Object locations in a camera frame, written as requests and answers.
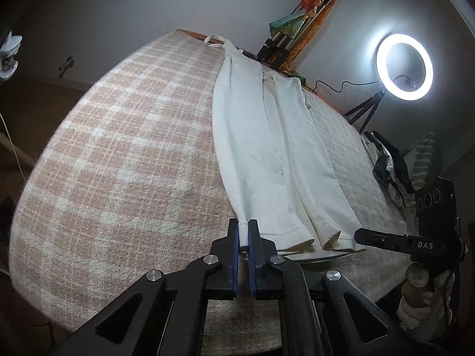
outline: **pink and white plaid blanket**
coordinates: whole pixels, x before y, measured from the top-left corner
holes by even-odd
[[[180,270],[226,234],[234,212],[211,129],[223,60],[222,49],[167,33],[99,80],[49,141],[17,207],[10,271],[15,289],[55,322],[77,329],[149,269]],[[363,227],[402,233],[357,132],[317,97],[312,110]],[[406,256],[369,249],[315,270],[338,268],[377,299],[407,265]],[[279,344],[275,301],[210,301],[203,355]]]

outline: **white wall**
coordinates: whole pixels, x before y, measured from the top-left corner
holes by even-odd
[[[444,172],[445,178],[454,182],[457,212],[461,223],[461,237],[470,244],[467,225],[475,221],[475,147],[462,159],[456,162],[449,170]],[[465,261],[460,266],[461,293],[460,293],[460,319],[465,323],[466,314],[473,291],[472,256],[475,246],[467,253]]]
[[[56,76],[72,54],[77,62],[66,78],[93,83],[129,53],[176,28],[220,34],[257,53],[268,37],[268,23],[299,1],[35,0],[17,26],[24,35],[20,72]],[[448,0],[338,0],[295,65],[309,82],[320,79],[336,87],[343,80],[377,80],[375,52],[391,33],[424,44],[434,64],[434,85],[415,102],[386,95],[368,129],[405,147],[435,126],[447,150],[470,128],[475,110],[475,79],[469,73],[475,41]],[[320,93],[346,111],[378,88]]]

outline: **metal screw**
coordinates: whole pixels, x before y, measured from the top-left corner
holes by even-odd
[[[162,276],[161,271],[158,271],[156,269],[148,271],[146,275],[149,281],[157,281],[161,278],[161,276]]]
[[[217,263],[219,261],[219,258],[214,254],[208,254],[207,256],[203,257],[203,261],[207,265],[212,265],[214,263]]]
[[[326,272],[326,276],[330,281],[338,281],[341,278],[339,271],[328,271]]]
[[[286,259],[278,254],[274,254],[269,258],[269,261],[271,261],[274,265],[280,265],[281,263],[284,263]]]

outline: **white trousers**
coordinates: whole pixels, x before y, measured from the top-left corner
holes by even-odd
[[[294,260],[339,257],[365,249],[361,227],[305,106],[300,80],[283,78],[242,55],[227,39],[213,93],[213,140],[226,193],[239,220]]]

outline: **glowing ring light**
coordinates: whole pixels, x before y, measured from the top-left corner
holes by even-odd
[[[394,84],[388,74],[388,68],[386,66],[388,52],[393,45],[400,43],[410,45],[417,52],[419,52],[426,67],[426,78],[424,79],[422,85],[415,91],[403,91],[401,88],[397,87],[396,84]],[[376,67],[378,69],[379,78],[386,89],[394,96],[403,100],[411,101],[422,98],[426,93],[429,92],[432,85],[432,80],[434,79],[434,70],[432,68],[429,54],[417,40],[405,34],[392,34],[383,40],[378,48],[378,54],[376,55]]]

